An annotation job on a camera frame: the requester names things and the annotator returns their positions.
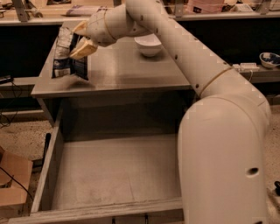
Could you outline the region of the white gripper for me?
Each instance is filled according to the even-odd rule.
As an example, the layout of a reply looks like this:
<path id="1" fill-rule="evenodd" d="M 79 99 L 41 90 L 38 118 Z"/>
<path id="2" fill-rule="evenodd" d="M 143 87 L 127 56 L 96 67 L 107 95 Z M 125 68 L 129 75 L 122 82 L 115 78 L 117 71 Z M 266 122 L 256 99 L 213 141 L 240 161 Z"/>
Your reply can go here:
<path id="1" fill-rule="evenodd" d="M 70 52 L 69 57 L 74 60 L 82 59 L 92 53 L 95 53 L 98 46 L 113 45 L 116 40 L 109 33 L 109 28 L 105 21 L 106 11 L 101 10 L 93 14 L 88 21 L 79 22 L 72 32 L 81 35 L 89 36 L 90 38 L 82 38 L 76 47 Z"/>

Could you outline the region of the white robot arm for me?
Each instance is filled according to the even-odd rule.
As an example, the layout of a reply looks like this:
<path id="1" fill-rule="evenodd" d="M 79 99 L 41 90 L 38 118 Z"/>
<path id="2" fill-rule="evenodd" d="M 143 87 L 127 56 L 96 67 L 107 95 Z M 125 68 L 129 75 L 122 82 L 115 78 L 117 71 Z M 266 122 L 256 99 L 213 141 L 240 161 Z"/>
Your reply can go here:
<path id="1" fill-rule="evenodd" d="M 263 141 L 271 112 L 258 89 L 169 18 L 159 0 L 126 0 L 73 31 L 90 40 L 74 58 L 122 37 L 155 34 L 199 96 L 178 129 L 185 224 L 269 224 Z"/>

